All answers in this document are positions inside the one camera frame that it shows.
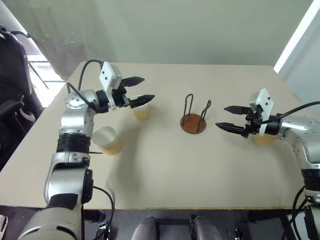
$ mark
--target cup with orange liquid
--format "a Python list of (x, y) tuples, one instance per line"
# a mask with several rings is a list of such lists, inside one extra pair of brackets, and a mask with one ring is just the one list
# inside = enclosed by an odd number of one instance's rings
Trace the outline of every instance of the cup with orange liquid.
[(277, 138), (275, 136), (269, 135), (269, 134), (264, 134), (263, 136), (260, 136), (259, 133), (257, 133), (254, 136), (254, 139), (257, 144), (262, 145), (262, 146), (267, 146), (272, 144)]
[[(132, 97), (131, 100), (137, 99), (138, 97), (141, 97), (142, 95), (135, 95)], [(137, 106), (135, 108), (132, 108), (133, 114), (136, 119), (139, 121), (145, 121), (149, 117), (149, 105), (148, 103)]]
[(104, 126), (92, 134), (92, 142), (97, 145), (102, 152), (112, 156), (120, 151), (120, 142), (116, 131), (109, 126)]

